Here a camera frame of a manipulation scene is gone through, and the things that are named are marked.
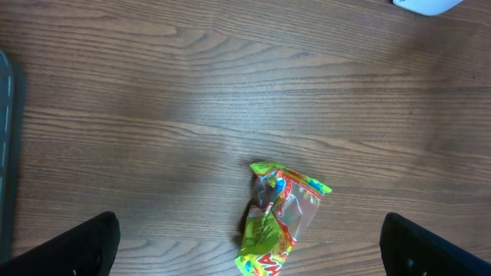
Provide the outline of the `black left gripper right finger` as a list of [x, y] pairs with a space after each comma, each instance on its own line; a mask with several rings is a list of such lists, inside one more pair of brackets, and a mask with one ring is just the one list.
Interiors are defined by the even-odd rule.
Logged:
[[395, 212], [379, 242], [387, 276], [490, 276], [490, 263]]

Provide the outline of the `green gummy candy bag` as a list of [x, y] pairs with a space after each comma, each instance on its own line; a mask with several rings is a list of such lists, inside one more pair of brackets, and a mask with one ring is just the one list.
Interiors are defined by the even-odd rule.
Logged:
[[332, 189], [281, 163], [250, 165], [255, 198], [235, 264], [245, 276], [276, 276]]

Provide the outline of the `grey plastic mesh basket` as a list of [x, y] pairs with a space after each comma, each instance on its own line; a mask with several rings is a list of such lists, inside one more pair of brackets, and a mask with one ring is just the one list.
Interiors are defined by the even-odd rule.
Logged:
[[12, 199], [10, 189], [10, 145], [15, 77], [8, 55], [1, 51], [1, 263], [10, 258]]

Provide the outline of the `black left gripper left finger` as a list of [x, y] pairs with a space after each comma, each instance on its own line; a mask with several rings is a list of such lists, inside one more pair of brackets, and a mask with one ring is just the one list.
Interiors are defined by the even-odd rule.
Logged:
[[114, 212], [102, 212], [1, 264], [1, 276], [108, 276], [120, 243]]

